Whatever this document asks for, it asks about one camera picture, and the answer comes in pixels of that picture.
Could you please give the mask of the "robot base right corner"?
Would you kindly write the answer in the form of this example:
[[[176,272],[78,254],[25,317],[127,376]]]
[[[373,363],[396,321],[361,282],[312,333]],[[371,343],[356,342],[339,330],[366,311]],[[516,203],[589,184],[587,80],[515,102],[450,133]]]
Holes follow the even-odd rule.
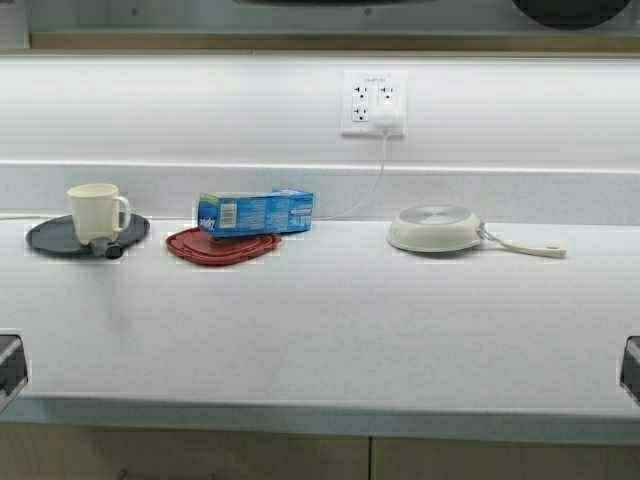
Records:
[[[619,383],[636,403],[640,402],[640,352],[638,336],[631,336],[626,340],[620,366]]]

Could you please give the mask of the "robot base left corner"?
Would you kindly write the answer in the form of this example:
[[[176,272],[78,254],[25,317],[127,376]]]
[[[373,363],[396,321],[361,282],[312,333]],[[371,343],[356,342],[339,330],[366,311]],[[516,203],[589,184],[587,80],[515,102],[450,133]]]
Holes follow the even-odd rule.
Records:
[[[1,335],[0,411],[3,412],[29,381],[23,341],[18,335]]]

